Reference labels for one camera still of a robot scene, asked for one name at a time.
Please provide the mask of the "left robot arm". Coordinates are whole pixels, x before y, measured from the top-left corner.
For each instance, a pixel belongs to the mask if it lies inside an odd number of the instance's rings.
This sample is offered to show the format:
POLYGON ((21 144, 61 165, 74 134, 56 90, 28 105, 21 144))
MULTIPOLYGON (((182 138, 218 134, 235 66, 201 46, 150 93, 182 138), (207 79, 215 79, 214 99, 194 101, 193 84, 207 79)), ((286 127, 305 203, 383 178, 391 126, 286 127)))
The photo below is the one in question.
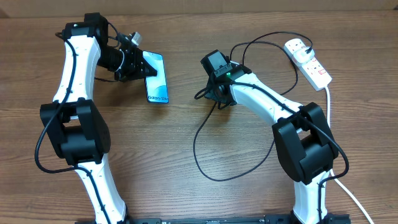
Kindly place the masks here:
POLYGON ((114 73, 116 82, 143 79, 146 87, 165 83, 159 54, 139 48, 140 35, 117 33, 117 45, 108 44, 112 24, 100 13, 86 13, 82 22, 70 22, 56 35, 65 45, 65 63, 60 86, 49 104, 40 107, 44 129, 34 153, 36 166, 46 173, 39 150, 48 136, 56 155, 67 168, 55 173, 77 173, 95 211, 94 223, 130 223, 128 208, 121 198, 109 166, 111 136, 108 125, 93 101, 96 68, 114 73))

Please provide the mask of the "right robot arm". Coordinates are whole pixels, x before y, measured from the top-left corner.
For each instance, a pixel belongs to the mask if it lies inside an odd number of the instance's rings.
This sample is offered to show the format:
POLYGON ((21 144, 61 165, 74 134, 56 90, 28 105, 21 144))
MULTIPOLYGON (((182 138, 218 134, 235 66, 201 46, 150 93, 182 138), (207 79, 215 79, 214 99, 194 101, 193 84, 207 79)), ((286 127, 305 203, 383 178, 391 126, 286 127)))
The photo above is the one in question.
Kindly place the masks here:
POLYGON ((196 99, 214 100, 218 109, 244 105, 272 127, 279 163, 294 182, 291 222, 330 223, 325 187, 340 147, 320 106, 304 106, 284 98, 250 69, 231 61, 219 50, 204 56, 200 63, 208 74, 208 82, 195 95, 196 99))

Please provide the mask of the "Samsung Galaxy smartphone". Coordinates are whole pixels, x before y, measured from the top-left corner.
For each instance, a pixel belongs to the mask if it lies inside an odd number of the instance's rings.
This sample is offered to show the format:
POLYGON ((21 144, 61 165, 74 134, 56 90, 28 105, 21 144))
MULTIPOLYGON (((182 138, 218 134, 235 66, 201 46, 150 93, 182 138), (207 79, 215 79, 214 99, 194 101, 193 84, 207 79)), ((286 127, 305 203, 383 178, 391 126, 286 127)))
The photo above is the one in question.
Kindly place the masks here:
POLYGON ((143 51, 144 59, 157 71, 156 76, 146 77, 146 92, 149 103, 168 103, 167 79, 164 58, 155 52, 143 51))

